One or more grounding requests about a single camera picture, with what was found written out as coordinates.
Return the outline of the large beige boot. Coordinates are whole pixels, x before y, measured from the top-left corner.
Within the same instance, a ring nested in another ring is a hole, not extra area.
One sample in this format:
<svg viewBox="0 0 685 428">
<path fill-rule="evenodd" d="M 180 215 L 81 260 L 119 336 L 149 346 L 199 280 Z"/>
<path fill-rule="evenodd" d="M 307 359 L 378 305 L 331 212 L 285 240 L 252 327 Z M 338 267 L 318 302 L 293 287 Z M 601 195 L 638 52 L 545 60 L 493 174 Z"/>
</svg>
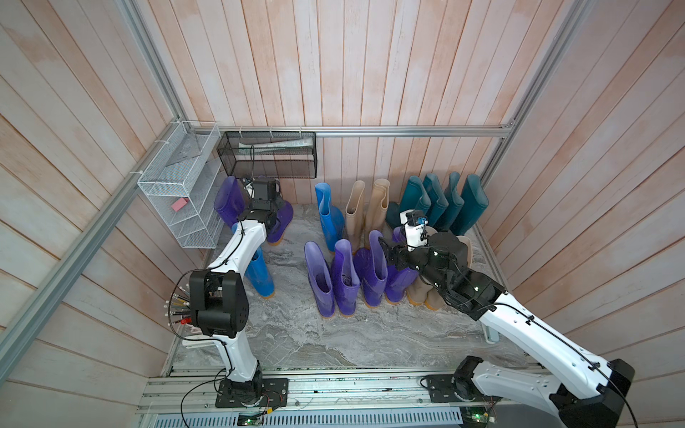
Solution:
<svg viewBox="0 0 685 428">
<path fill-rule="evenodd" d="M 470 268 L 472 267 L 473 263 L 473 245 L 471 240 L 463 235 L 458 236 L 458 240 L 466 246 L 466 249 L 461 252 L 461 254 L 465 257 L 465 262 L 466 262 L 466 267 Z M 446 303 L 444 299 L 442 299 L 442 296 L 438 293 L 436 289 L 431 290 L 427 296 L 426 300 L 424 302 L 424 305 L 426 308 L 433 310 L 433 311 L 438 311 L 442 310 L 443 308 L 446 307 Z"/>
</svg>

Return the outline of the large purple boot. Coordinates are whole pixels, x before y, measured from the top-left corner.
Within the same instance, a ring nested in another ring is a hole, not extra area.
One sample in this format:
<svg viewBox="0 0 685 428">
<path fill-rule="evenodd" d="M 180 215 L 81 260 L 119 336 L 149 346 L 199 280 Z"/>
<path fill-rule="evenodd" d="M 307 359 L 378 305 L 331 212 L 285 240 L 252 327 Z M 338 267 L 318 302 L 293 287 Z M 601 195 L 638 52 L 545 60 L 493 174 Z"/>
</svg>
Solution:
<svg viewBox="0 0 685 428">
<path fill-rule="evenodd" d="M 410 257 L 414 253 L 414 248 L 407 244 L 403 226 L 396 226 L 392 230 L 392 242 L 382 240 L 382 249 L 388 269 L 385 296 L 390 303 L 399 303 L 404 298 L 407 288 L 417 280 L 419 274 L 415 270 L 415 262 Z"/>
</svg>

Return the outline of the large blue boot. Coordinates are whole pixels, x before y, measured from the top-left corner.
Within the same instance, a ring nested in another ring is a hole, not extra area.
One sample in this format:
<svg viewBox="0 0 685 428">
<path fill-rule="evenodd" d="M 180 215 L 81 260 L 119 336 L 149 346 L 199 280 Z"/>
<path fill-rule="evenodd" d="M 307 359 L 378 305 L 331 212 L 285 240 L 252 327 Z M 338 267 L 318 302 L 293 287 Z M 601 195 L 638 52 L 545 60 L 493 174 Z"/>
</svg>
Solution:
<svg viewBox="0 0 685 428">
<path fill-rule="evenodd" d="M 335 244 L 344 237 L 344 215 L 333 205 L 332 189 L 327 183 L 315 185 L 319 220 L 328 251 L 335 250 Z"/>
</svg>

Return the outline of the small blue boot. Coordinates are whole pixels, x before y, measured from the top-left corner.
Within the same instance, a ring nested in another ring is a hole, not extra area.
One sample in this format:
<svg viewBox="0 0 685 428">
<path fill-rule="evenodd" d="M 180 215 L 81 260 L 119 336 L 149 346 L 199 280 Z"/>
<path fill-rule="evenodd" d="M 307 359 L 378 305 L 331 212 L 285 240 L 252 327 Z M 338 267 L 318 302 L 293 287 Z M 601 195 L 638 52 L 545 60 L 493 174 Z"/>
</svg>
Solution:
<svg viewBox="0 0 685 428">
<path fill-rule="evenodd" d="M 267 238 L 266 229 L 254 222 L 246 222 L 235 223 L 232 232 L 237 244 L 231 251 L 229 262 L 234 268 L 240 269 L 241 275 L 249 280 L 259 296 L 271 298 L 275 286 L 262 253 L 262 244 Z"/>
</svg>

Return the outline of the lilac purple boot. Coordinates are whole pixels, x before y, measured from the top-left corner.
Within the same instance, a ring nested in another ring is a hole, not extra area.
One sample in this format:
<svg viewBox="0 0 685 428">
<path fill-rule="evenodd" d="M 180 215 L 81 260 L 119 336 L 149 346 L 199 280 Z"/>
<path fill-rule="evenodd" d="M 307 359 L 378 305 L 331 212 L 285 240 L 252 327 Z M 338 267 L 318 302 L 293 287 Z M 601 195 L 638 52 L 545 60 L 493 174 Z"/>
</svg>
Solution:
<svg viewBox="0 0 685 428">
<path fill-rule="evenodd" d="M 369 308 L 380 305 L 387 285 L 388 269 L 382 239 L 380 231 L 372 230 L 369 233 L 369 247 L 358 249 L 353 256 L 364 300 Z"/>
<path fill-rule="evenodd" d="M 335 297 L 328 264 L 320 247 L 313 241 L 306 242 L 304 257 L 319 314 L 329 319 L 335 314 Z"/>
</svg>

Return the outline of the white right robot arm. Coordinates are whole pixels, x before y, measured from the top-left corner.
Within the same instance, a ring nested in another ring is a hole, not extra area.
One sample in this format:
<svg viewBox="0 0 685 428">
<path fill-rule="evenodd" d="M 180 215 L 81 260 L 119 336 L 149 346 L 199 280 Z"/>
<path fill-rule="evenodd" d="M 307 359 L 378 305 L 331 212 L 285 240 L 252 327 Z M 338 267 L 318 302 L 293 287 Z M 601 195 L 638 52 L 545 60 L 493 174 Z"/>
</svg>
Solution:
<svg viewBox="0 0 685 428">
<path fill-rule="evenodd" d="M 451 378 L 462 401 L 509 399 L 557 417 L 566 427 L 615 427 L 635 370 L 625 361 L 585 351 L 535 317 L 507 289 L 467 265 L 467 246 L 440 232 L 412 244 L 382 241 L 386 261 L 416 271 L 445 303 L 506 336 L 548 374 L 526 373 L 468 356 Z"/>
</svg>

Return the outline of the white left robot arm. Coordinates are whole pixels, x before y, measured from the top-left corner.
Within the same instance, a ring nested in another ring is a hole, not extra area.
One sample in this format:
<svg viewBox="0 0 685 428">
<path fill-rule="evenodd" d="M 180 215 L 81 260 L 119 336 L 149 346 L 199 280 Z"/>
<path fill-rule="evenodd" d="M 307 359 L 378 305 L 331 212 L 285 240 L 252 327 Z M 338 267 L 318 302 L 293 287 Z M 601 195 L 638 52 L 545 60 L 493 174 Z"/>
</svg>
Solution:
<svg viewBox="0 0 685 428">
<path fill-rule="evenodd" d="M 218 388 L 220 408 L 253 407 L 264 397 L 260 363 L 244 334 L 250 307 L 243 279 L 253 255 L 276 225 L 279 196 L 278 180 L 255 179 L 252 197 L 237 217 L 237 230 L 219 258 L 189 276 L 190 324 L 202 333 L 185 338 L 183 344 L 211 342 L 217 347 L 226 369 Z"/>
</svg>

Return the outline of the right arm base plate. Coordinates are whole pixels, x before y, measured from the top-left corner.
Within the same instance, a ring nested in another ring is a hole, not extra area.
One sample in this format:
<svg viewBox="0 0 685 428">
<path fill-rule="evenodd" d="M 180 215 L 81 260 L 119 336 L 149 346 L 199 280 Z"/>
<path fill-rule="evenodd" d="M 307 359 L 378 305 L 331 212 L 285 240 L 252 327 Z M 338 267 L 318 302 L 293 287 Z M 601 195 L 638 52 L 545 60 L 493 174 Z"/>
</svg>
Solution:
<svg viewBox="0 0 685 428">
<path fill-rule="evenodd" d="M 483 395 L 471 380 L 455 374 L 429 374 L 419 380 L 431 399 L 431 403 L 498 403 L 498 396 Z"/>
</svg>

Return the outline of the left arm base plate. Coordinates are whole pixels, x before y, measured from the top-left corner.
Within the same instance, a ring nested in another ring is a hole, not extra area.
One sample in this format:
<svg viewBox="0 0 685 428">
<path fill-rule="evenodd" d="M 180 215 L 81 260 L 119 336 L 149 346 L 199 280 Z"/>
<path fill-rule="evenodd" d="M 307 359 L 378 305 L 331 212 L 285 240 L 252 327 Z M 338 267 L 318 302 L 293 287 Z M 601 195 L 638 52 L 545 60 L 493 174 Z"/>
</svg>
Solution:
<svg viewBox="0 0 685 428">
<path fill-rule="evenodd" d="M 281 408 L 287 405 L 287 378 L 256 379 L 237 383 L 223 379 L 215 401 L 216 408 Z"/>
</svg>

